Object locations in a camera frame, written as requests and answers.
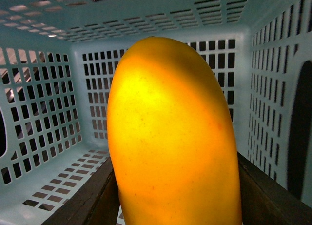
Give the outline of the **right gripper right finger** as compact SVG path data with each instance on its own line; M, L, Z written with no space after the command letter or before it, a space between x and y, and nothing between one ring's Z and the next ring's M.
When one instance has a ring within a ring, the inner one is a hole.
M245 225L310 225L312 209L248 159L238 155L242 221Z

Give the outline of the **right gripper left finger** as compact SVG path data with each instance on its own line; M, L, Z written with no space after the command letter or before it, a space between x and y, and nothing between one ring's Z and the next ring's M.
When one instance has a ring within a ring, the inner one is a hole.
M115 225L119 211L117 182L108 158L45 225Z

